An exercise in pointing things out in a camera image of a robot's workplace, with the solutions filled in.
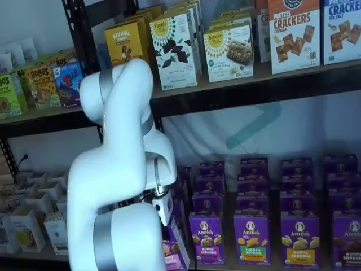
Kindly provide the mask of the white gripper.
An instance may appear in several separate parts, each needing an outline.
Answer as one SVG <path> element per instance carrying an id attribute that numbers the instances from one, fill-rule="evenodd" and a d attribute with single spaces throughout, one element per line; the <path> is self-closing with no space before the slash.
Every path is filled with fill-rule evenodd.
<path id="1" fill-rule="evenodd" d="M 152 199 L 152 204 L 158 212 L 163 226 L 167 226 L 173 213 L 173 200 L 171 193 L 154 197 Z"/>

